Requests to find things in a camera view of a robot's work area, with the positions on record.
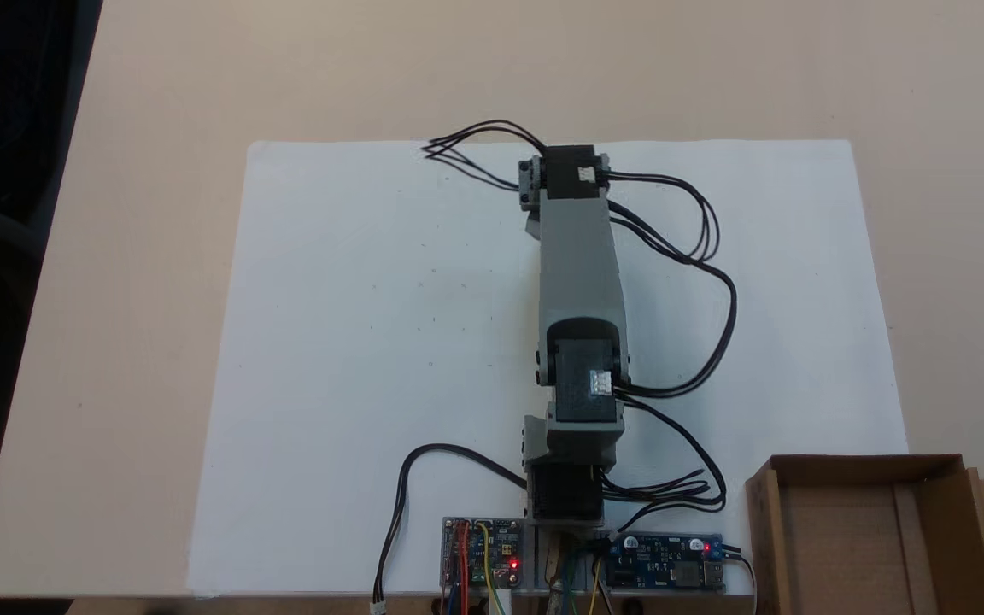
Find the yellow wire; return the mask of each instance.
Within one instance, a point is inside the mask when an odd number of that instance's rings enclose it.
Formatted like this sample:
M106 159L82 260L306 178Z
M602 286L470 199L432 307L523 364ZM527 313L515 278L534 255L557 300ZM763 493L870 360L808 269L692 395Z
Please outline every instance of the yellow wire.
M495 588L492 587L492 567L489 565L489 550L492 548L492 537L489 536L488 525L480 523L481 531L484 532L484 583L488 584L489 596L500 610L500 615L504 615L503 605L500 604L500 596L496 595Z
M590 588L590 608L587 610L587 615L594 615L595 612L595 598L598 595L598 579L602 573L602 560L599 558L598 565L594 566L594 587Z

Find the beige tabletop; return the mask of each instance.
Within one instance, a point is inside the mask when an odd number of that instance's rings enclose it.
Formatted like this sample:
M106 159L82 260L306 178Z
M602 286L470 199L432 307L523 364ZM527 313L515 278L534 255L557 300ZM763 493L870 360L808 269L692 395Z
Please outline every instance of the beige tabletop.
M489 117L852 140L911 448L984 475L984 0L106 0L0 459L0 595L186 592L249 144Z

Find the electronic component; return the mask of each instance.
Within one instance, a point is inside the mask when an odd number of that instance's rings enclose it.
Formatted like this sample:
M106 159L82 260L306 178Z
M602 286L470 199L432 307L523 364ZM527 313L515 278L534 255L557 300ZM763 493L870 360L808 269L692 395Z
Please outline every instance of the electronic component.
M723 591L723 538L634 533L602 561L610 588Z
M613 383L628 382L624 298L606 201L605 156L594 145L549 145L518 168L526 230L542 242L536 381L555 389L523 423L528 517L601 525L600 473L624 432Z
M484 586L481 525L489 529L492 540L488 552L492 584L497 588L517 587L523 580L523 520L520 518L445 518L442 521L440 578L444 583L457 583L460 566L464 565L469 583ZM465 554L464 563L458 560L460 552Z

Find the white paper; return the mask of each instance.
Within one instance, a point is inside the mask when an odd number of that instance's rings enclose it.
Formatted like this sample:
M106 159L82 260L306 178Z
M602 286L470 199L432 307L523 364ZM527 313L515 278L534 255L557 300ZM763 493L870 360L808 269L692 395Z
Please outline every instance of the white paper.
M475 448L522 472L534 385L538 246L517 196L418 156L416 143L255 143L245 194L188 584L200 595L370 593L397 472L420 444ZM714 264L739 292L735 334L706 386L657 402L722 468L723 513L671 511L637 530L723 533L748 550L743 482L776 453L904 453L905 427L845 141L607 143L621 171L690 180L721 222ZM468 145L514 179L531 152ZM612 198L691 246L700 219L666 186ZM614 227L634 382L690 377L727 311L714 278ZM652 417L625 410L612 478L702 467ZM418 460L386 592L438 592L444 515L517 517L524 495L468 460ZM610 523L636 505L608 505ZM730 593L749 593L728 567Z

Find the brown cardboard box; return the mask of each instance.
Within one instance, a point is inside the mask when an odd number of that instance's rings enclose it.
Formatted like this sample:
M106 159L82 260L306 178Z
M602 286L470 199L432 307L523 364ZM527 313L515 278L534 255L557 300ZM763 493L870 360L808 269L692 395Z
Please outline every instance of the brown cardboard box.
M984 480L960 455L776 455L747 506L758 614L984 614Z

